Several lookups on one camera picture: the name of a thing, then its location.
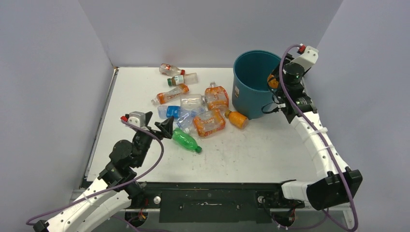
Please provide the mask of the green plastic bottle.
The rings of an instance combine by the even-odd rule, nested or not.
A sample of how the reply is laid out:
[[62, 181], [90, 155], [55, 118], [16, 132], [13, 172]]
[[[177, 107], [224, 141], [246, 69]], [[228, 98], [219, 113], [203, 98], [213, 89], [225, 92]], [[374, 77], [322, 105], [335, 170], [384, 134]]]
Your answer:
[[202, 148], [197, 144], [196, 140], [180, 128], [173, 130], [172, 139], [186, 150], [198, 154], [202, 152]]

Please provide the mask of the large orange label bottle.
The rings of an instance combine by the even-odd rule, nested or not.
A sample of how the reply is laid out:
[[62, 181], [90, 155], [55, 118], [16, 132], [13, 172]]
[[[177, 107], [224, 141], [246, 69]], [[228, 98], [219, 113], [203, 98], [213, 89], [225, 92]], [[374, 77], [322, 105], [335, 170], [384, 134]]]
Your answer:
[[207, 138], [225, 129], [226, 121], [219, 109], [213, 109], [195, 116], [184, 132], [199, 138]]

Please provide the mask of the small orange juice bottle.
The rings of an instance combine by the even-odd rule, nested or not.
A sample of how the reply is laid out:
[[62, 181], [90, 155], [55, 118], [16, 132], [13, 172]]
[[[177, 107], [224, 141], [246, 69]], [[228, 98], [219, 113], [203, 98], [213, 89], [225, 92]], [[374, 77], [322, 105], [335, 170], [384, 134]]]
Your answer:
[[270, 89], [277, 89], [279, 86], [279, 81], [276, 78], [275, 75], [270, 74], [268, 79], [267, 79], [267, 84], [269, 86]]

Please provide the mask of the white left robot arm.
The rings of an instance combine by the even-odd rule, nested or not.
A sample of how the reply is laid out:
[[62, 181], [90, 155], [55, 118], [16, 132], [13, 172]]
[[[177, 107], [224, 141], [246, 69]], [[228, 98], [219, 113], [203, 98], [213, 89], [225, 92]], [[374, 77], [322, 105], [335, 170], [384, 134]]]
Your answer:
[[[28, 219], [27, 225], [36, 232], [89, 232], [127, 207], [138, 208], [144, 203], [145, 185], [139, 179], [159, 164], [164, 155], [162, 139], [171, 139], [174, 117], [155, 122], [156, 130], [148, 126], [152, 112], [131, 112], [121, 117], [121, 123], [135, 131], [132, 140], [119, 140], [109, 154], [109, 162], [76, 200], [67, 206]], [[143, 174], [134, 169], [142, 166], [151, 143], [161, 147], [157, 161]]]

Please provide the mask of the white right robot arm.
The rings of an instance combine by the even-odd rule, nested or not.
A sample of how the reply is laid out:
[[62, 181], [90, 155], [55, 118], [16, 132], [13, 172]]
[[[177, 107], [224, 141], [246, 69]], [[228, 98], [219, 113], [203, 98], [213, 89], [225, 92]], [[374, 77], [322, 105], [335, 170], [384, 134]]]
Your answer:
[[292, 55], [287, 54], [283, 62], [283, 78], [279, 78], [279, 67], [276, 67], [269, 75], [267, 85], [277, 104], [273, 112], [282, 111], [298, 132], [317, 177], [312, 181], [283, 183], [281, 189], [273, 194], [274, 202], [286, 207], [292, 200], [304, 201], [316, 210], [349, 203], [363, 177], [359, 170], [352, 170], [334, 148], [316, 106], [304, 92], [301, 80], [306, 70], [293, 59]]

